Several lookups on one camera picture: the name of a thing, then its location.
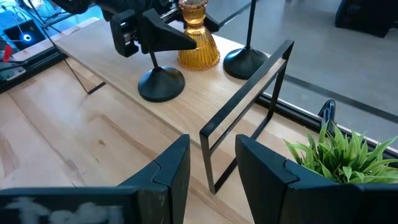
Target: rectangular metal frame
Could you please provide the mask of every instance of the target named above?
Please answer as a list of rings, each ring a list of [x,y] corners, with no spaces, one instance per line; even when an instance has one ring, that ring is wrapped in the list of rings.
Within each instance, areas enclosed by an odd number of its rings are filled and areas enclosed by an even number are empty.
[[[276,103],[278,100],[279,92],[282,87],[282,82],[284,79],[284,75],[286,72],[286,66],[289,61],[290,53],[292,52],[292,48],[294,45],[294,41],[286,40],[272,56],[264,62],[261,67],[253,74],[253,76],[228,100],[228,102],[212,117],[209,122],[205,124],[205,126],[200,130],[200,144],[201,150],[203,154],[203,160],[205,163],[206,176],[209,185],[209,190],[211,193],[215,194],[221,188],[221,186],[225,183],[226,179],[231,175],[232,171],[234,171],[237,163],[236,158],[230,163],[227,169],[223,172],[221,177],[214,183],[213,179],[213,170],[211,168],[211,155],[216,151],[217,147],[221,144],[221,142],[225,139],[228,133],[236,126],[236,124],[241,120],[241,118],[246,114],[246,112],[250,109],[250,107],[256,102],[257,98],[259,98],[265,89],[271,84],[271,82],[276,77],[276,83],[274,87],[274,92],[272,94],[271,105],[268,110],[267,116],[261,122],[261,124],[257,127],[257,129],[253,132],[252,138],[257,139],[257,137],[261,134],[261,131],[266,127],[268,122],[271,120],[272,115],[274,114]],[[273,75],[272,78],[261,88],[261,91],[257,96],[255,96],[248,105],[238,114],[238,117],[227,127],[227,129],[222,133],[222,135],[215,141],[212,146],[209,146],[209,136],[212,132],[224,121],[224,119],[235,109],[235,107],[242,101],[242,99],[257,85],[261,78],[263,78],[266,73],[271,69],[272,66],[280,59],[284,59],[283,64],[278,68],[275,72],[276,75]]]

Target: black lamp base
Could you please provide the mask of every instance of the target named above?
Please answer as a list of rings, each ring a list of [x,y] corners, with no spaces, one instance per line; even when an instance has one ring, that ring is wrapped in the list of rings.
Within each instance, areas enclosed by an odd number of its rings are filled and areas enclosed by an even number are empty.
[[[244,47],[228,53],[223,65],[225,72],[232,77],[248,80],[267,59],[261,51]]]
[[[178,96],[185,86],[184,76],[171,67],[154,68],[145,73],[138,83],[138,92],[151,102],[165,102]]]

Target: blue light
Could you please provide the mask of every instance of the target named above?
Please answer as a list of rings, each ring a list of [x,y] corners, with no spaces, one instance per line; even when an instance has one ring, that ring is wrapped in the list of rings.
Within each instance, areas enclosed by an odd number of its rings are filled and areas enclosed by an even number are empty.
[[[32,37],[29,34],[25,34],[24,35],[24,40],[29,42],[29,41],[32,40]]]

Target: glass vase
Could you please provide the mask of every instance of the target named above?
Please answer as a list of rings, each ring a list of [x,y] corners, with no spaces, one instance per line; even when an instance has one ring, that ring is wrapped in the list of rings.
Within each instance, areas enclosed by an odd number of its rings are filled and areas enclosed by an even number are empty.
[[[187,22],[187,29],[184,34],[197,42],[197,47],[193,50],[178,51],[180,66],[188,70],[206,70],[220,61],[216,42],[209,30],[203,25],[207,3],[208,0],[179,0],[178,2],[184,20]]]

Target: concrete floor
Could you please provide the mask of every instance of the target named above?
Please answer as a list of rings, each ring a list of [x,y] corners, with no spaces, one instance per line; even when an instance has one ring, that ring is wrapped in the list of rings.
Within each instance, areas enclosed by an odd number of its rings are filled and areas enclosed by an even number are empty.
[[[272,53],[285,39],[294,40],[289,75],[398,114],[398,32],[382,39],[336,28],[339,4],[340,0],[260,0],[252,46]],[[249,10],[226,24],[217,35],[245,44],[248,17]],[[314,113],[328,99],[289,82],[284,82],[280,97]],[[398,135],[398,124],[338,101],[336,104],[338,123],[382,141]]]

